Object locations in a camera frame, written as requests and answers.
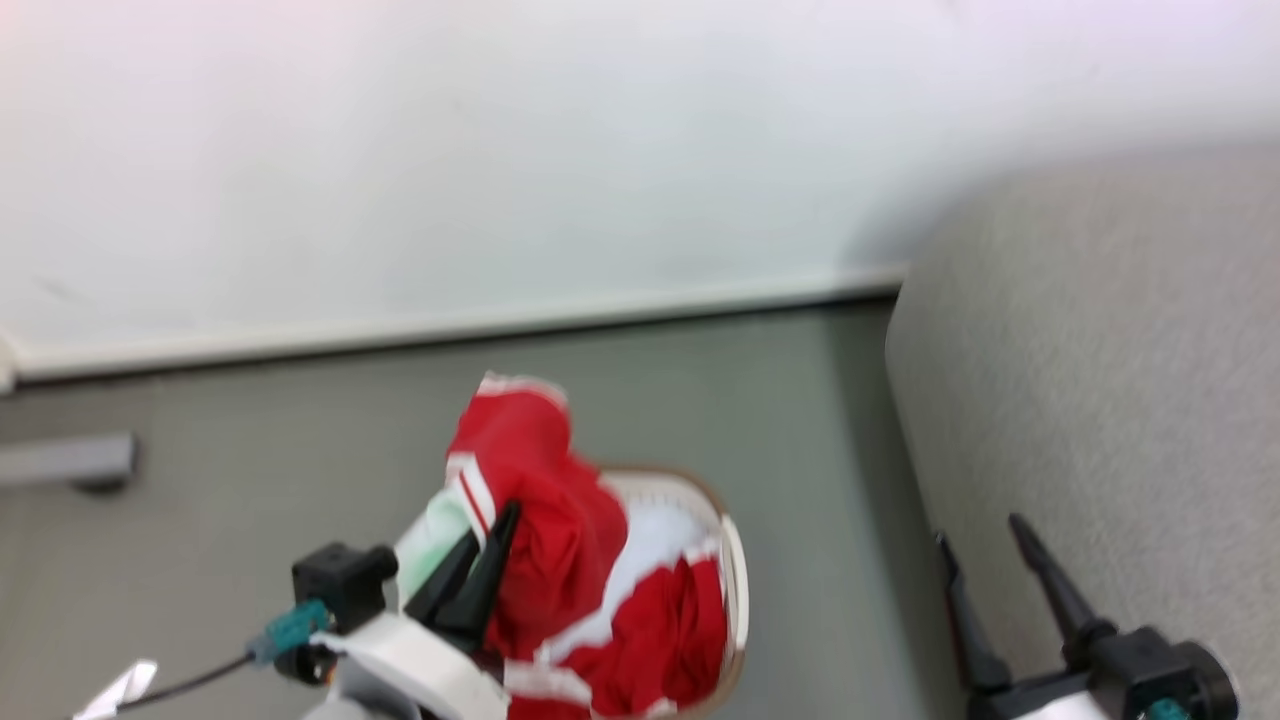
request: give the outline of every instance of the gray upholstered surface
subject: gray upholstered surface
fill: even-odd
[[[913,266],[888,360],[927,511],[1018,670],[1057,642],[1011,510],[1100,610],[1206,641],[1280,717],[1280,147],[977,197]]]

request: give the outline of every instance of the clothes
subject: clothes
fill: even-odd
[[[534,657],[557,665],[571,652],[585,646],[603,646],[613,639],[613,616],[618,606],[631,597],[641,579],[658,568],[669,568],[685,548],[707,537],[707,529],[689,512],[669,505],[630,502],[627,543],[609,571],[600,606],[563,633],[548,638]]]
[[[580,647],[557,667],[508,673],[508,720],[657,716],[705,698],[728,642],[723,592],[718,553],[704,547],[659,568],[618,607],[608,643]]]
[[[507,502],[521,503],[488,641],[504,657],[530,660],[600,606],[627,538],[622,505],[570,451],[563,392],[532,378],[485,377],[445,468],[481,542]]]
[[[396,542],[396,560],[399,561],[396,589],[401,609],[470,530],[467,498],[462,488],[457,484],[445,486]]]

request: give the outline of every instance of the light green cloth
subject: light green cloth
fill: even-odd
[[[413,520],[408,530],[396,542],[396,589],[401,609],[440,566],[444,556],[458,539],[471,532],[467,520],[466,497],[456,487],[445,487],[426,503],[426,510]]]

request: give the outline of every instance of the teal connector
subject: teal connector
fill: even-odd
[[[333,616],[319,600],[308,600],[271,620],[261,635],[246,646],[259,667],[275,662],[285,652],[311,642],[311,635],[333,626]]]
[[[1147,708],[1147,720],[1190,720],[1192,716],[1183,710],[1183,706],[1165,698],[1157,700]]]

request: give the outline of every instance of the white wall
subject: white wall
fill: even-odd
[[[29,374],[893,282],[1043,155],[1280,127],[1271,0],[0,1]]]

